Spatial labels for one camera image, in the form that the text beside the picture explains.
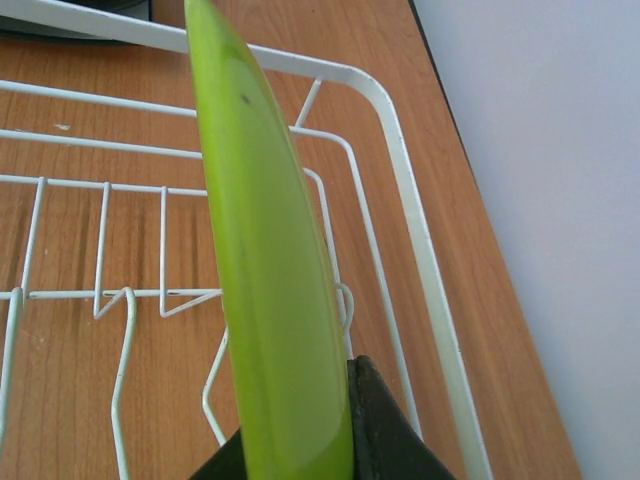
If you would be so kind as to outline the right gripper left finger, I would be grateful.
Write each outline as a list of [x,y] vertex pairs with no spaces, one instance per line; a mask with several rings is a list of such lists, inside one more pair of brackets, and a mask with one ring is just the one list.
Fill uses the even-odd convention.
[[247,480],[241,431],[237,430],[189,479]]

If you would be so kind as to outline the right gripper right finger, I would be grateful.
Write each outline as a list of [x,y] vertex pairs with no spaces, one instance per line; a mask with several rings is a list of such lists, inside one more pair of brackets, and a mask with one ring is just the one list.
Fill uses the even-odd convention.
[[452,479],[413,430],[374,362],[347,362],[355,479]]

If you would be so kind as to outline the green plastic plate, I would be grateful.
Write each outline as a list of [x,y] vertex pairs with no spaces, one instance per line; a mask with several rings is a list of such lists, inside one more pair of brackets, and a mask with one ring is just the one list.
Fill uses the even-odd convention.
[[336,292],[308,183],[271,87],[209,1],[184,5],[233,382],[252,479],[349,479]]

